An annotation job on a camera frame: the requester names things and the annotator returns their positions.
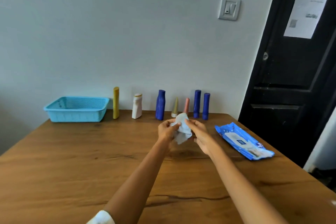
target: blue bottle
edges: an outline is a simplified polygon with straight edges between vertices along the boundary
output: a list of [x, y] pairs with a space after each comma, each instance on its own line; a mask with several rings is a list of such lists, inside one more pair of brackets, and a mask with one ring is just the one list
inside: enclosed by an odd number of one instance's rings
[[203, 104], [203, 120], [208, 120], [209, 118], [209, 101], [210, 101], [210, 93], [204, 93], [204, 104]]
[[200, 117], [201, 92], [201, 90], [195, 90], [194, 118]]
[[166, 91], [159, 90], [159, 95], [156, 99], [156, 110], [155, 110], [155, 118], [158, 120], [163, 120], [163, 116], [165, 114], [165, 105], [166, 105]]

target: blue wet wipes package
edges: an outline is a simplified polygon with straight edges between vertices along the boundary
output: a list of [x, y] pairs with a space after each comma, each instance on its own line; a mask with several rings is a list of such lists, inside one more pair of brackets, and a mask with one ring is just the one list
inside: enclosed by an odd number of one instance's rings
[[225, 141], [249, 160], [259, 160], [274, 156], [274, 152], [266, 150], [261, 143], [233, 122], [221, 127], [215, 126], [215, 129]]

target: basket rim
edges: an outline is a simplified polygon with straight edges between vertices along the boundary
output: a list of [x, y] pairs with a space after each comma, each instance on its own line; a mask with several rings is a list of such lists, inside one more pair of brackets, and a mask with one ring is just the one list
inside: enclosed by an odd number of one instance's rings
[[[82, 99], [103, 99], [105, 100], [105, 105], [103, 108], [88, 108], [88, 109], [51, 109], [48, 108], [50, 105], [52, 105], [53, 103], [55, 103], [56, 101], [60, 100], [61, 98], [82, 98]], [[54, 111], [54, 112], [97, 112], [97, 111], [103, 111], [104, 109], [107, 108], [107, 104], [109, 103], [110, 99], [109, 98], [104, 98], [104, 97], [82, 97], [82, 96], [62, 96], [60, 98], [57, 98], [56, 100], [54, 100], [53, 102], [49, 103], [48, 105], [46, 105], [43, 110], [44, 111]]]

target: white tissue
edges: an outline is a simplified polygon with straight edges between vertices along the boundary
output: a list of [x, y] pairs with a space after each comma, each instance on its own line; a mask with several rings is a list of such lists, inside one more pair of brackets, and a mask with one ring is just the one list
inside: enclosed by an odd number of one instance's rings
[[191, 129], [187, 126], [187, 124], [184, 122], [184, 120], [188, 119], [188, 115], [186, 113], [180, 113], [178, 116], [176, 116], [176, 120], [174, 123], [170, 124], [170, 126], [174, 126], [175, 124], [181, 122], [181, 126], [178, 128], [178, 130], [175, 132], [175, 141], [177, 144], [181, 144], [188, 140], [193, 134], [191, 133]]

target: white paper on door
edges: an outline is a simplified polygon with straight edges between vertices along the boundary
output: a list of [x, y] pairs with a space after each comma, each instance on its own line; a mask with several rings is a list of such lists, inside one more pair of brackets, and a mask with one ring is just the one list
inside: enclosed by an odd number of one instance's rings
[[295, 0], [283, 36], [311, 39], [327, 0]]

